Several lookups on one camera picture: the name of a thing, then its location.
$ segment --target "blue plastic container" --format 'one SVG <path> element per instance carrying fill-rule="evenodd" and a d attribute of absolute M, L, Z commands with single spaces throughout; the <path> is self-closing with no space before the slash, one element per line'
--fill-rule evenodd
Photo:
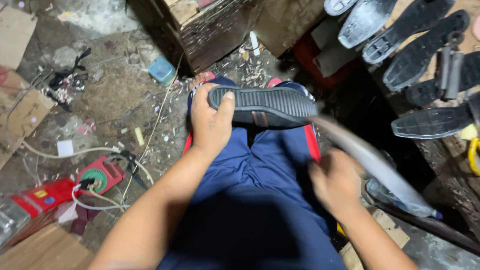
<path fill-rule="evenodd" d="M 163 87 L 168 87 L 175 80 L 175 68 L 163 56 L 158 57 L 150 64 L 148 72 Z"/>

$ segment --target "brown stripe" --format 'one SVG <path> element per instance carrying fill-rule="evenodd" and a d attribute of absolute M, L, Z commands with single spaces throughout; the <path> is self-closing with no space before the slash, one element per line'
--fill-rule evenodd
<path fill-rule="evenodd" d="M 264 112 L 262 112 L 262 115 L 263 115 L 263 117 L 264 117 L 265 127 L 268 127 L 267 115 L 266 115 Z"/>
<path fill-rule="evenodd" d="M 253 121 L 255 122 L 255 125 L 258 126 L 257 113 L 252 111 L 252 116 L 253 116 Z"/>

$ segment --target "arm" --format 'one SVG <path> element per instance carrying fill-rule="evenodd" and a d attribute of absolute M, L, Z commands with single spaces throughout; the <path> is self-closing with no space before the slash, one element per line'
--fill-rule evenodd
<path fill-rule="evenodd" d="M 90 270 L 158 266 L 205 172 L 230 139 L 233 93 L 225 94 L 216 111 L 207 103 L 208 92 L 215 86 L 199 87 L 193 98 L 192 148 L 125 212 L 103 242 Z"/>
<path fill-rule="evenodd" d="M 340 222 L 369 269 L 418 269 L 360 204 L 361 171 L 345 153 L 332 150 L 310 172 L 317 198 Z"/>

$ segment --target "shoe sole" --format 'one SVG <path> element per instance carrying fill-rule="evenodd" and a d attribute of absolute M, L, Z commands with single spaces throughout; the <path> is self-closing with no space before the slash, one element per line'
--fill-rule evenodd
<path fill-rule="evenodd" d="M 360 0 L 340 30 L 338 40 L 351 49 L 375 35 L 388 21 L 397 0 Z"/>
<path fill-rule="evenodd" d="M 318 115 L 314 100 L 289 87 L 244 89 L 216 86 L 208 93 L 208 104 L 217 110 L 227 92 L 235 95 L 233 122 L 259 127 L 294 128 L 309 124 Z"/>
<path fill-rule="evenodd" d="M 480 51 L 465 55 L 460 76 L 459 92 L 480 85 Z M 423 107 L 439 98 L 437 79 L 421 82 L 407 89 L 407 100 L 413 105 Z"/>
<path fill-rule="evenodd" d="M 363 48 L 363 59 L 369 64 L 382 62 L 407 38 L 434 27 L 454 3 L 454 0 L 415 0 L 390 28 Z"/>
<path fill-rule="evenodd" d="M 339 16 L 351 8 L 358 0 L 326 0 L 325 11 L 330 16 Z"/>
<path fill-rule="evenodd" d="M 391 91 L 399 91 L 416 82 L 427 71 L 435 52 L 448 42 L 452 32 L 464 32 L 470 25 L 465 10 L 459 10 L 442 19 L 434 28 L 408 44 L 393 60 L 383 81 Z"/>
<path fill-rule="evenodd" d="M 392 122 L 395 136 L 412 139 L 437 139 L 453 135 L 470 124 L 473 118 L 468 104 L 454 108 L 420 110 Z"/>

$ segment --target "yellow sticker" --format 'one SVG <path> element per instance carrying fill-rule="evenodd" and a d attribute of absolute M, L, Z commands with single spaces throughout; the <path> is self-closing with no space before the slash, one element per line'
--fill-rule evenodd
<path fill-rule="evenodd" d="M 34 193 L 37 198 L 43 198 L 48 195 L 45 190 L 40 190 Z"/>

